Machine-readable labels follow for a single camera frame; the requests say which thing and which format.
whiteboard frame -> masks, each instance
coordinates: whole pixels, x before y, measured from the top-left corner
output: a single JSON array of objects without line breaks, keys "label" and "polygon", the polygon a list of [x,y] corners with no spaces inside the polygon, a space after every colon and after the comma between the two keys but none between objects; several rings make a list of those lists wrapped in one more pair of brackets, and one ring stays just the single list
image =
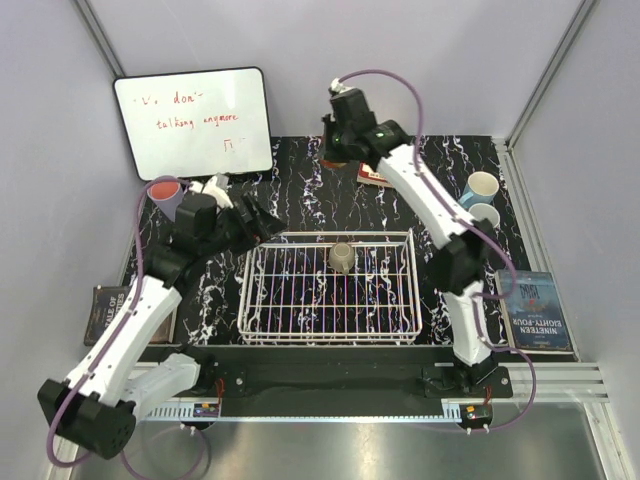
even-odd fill
[{"label": "whiteboard frame", "polygon": [[[111,88],[113,89],[113,94],[114,94],[115,99],[116,99],[116,104],[118,105],[118,112],[120,113],[120,121],[122,123],[122,128],[124,128],[124,133],[125,133],[125,136],[127,138],[127,145],[129,146],[129,152],[131,153],[131,159],[133,160],[133,166],[135,167],[136,175],[138,176],[138,178],[140,180],[148,182],[148,181],[153,180],[153,178],[146,179],[146,178],[142,178],[142,176],[140,175],[140,170],[138,169],[138,164],[136,162],[136,157],[135,157],[135,155],[133,153],[133,147],[131,145],[131,138],[129,137],[129,132],[127,130],[127,124],[126,124],[126,122],[124,120],[124,113],[122,112],[122,108],[120,107],[120,101],[118,100],[118,92],[116,91],[116,83],[118,83],[121,80],[129,80],[129,79],[134,79],[134,78],[169,77],[169,76],[172,76],[172,75],[188,75],[190,73],[215,73],[215,72],[229,72],[229,71],[233,71],[233,70],[257,70],[258,72],[260,72],[260,75],[262,76],[262,95],[263,95],[263,98],[264,98],[264,108],[265,108],[265,111],[267,113],[267,131],[269,133],[269,143],[271,143],[271,138],[272,138],[272,136],[271,136],[271,119],[269,118],[269,104],[267,102],[267,87],[266,87],[266,84],[265,84],[264,72],[262,71],[262,69],[260,67],[257,67],[255,65],[246,66],[246,67],[216,68],[216,69],[213,69],[213,70],[190,70],[190,71],[187,71],[187,72],[155,73],[153,75],[131,75],[131,76],[119,77],[119,78],[116,78],[113,81],[113,83],[111,84]],[[270,172],[271,169],[273,169],[273,156],[271,156],[271,166],[266,170],[255,170],[255,171],[252,170],[252,171],[249,171],[249,172],[232,173],[232,174],[229,174],[229,175],[233,176],[233,175],[246,175],[246,174],[256,173],[256,172]]]}]

black marble surface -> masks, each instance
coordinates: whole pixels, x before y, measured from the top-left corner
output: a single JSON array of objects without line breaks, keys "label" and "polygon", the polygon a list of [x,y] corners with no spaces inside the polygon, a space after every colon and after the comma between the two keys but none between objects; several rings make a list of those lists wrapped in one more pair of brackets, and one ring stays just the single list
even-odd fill
[{"label": "black marble surface", "polygon": [[[429,285],[424,261],[432,255],[429,233],[393,189],[366,186],[356,182],[358,164],[339,170],[320,165],[317,157],[319,137],[272,139],[274,166],[271,172],[235,177],[230,194],[250,192],[271,214],[289,224],[290,231],[406,231],[413,229],[418,279],[422,286],[420,303],[423,330],[416,343],[450,344],[453,341],[449,314],[443,297]],[[501,215],[496,230],[499,243],[517,269],[529,270],[515,214],[498,157],[490,137],[425,137],[421,154],[434,175],[458,198],[466,179],[476,170],[492,173],[500,180],[494,206]],[[169,221],[147,201],[140,224],[145,249],[157,242]],[[185,296],[178,309],[175,343],[235,344],[242,342],[236,326],[245,257],[230,254],[212,257],[198,285]],[[129,254],[123,284],[132,282],[136,259]],[[503,268],[491,253],[485,269],[485,291],[494,290],[496,269]],[[506,341],[498,302],[485,302],[492,340]]]}]

metal floor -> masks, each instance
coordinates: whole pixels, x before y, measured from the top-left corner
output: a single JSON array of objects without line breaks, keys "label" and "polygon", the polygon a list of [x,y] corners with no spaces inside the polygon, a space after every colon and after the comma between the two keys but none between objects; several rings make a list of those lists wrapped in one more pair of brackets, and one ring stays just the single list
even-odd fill
[{"label": "metal floor", "polygon": [[[496,405],[494,424],[516,413]],[[151,479],[180,477],[198,443],[174,431],[148,439],[167,423],[140,425],[128,445],[130,461]],[[454,433],[429,431],[451,429]],[[518,479],[600,480],[604,473],[584,411],[577,404],[536,404],[503,432],[467,437],[449,425],[220,423],[207,430],[211,462],[203,480]],[[132,478],[119,459],[91,459],[73,480]]]}]

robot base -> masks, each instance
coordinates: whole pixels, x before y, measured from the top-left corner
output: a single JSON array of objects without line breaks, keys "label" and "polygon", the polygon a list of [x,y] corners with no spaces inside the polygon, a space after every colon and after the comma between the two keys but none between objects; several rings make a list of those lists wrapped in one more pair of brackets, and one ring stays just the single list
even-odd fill
[{"label": "robot base", "polygon": [[477,398],[484,400],[487,387],[492,398],[512,398],[511,378],[506,367],[497,367],[478,383],[460,383],[460,370],[452,367],[425,367],[422,383],[427,398]]}]

small cup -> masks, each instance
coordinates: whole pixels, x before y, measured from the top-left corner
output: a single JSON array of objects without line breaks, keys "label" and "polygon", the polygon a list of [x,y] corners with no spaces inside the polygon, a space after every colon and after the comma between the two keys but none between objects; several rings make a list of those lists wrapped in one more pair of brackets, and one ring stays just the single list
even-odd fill
[{"label": "small cup", "polygon": [[336,243],[329,250],[329,266],[346,275],[356,264],[356,251],[348,243]]},{"label": "small cup", "polygon": [[176,210],[184,198],[184,190],[178,182],[156,183],[147,190],[147,196],[169,220],[176,221]]},{"label": "small cup", "polygon": [[500,188],[498,179],[487,172],[474,172],[469,175],[458,203],[466,209],[477,203],[491,203]]},{"label": "small cup", "polygon": [[489,220],[493,228],[498,228],[498,225],[500,225],[500,213],[492,205],[476,203],[475,205],[471,205],[469,213],[476,220]]}]

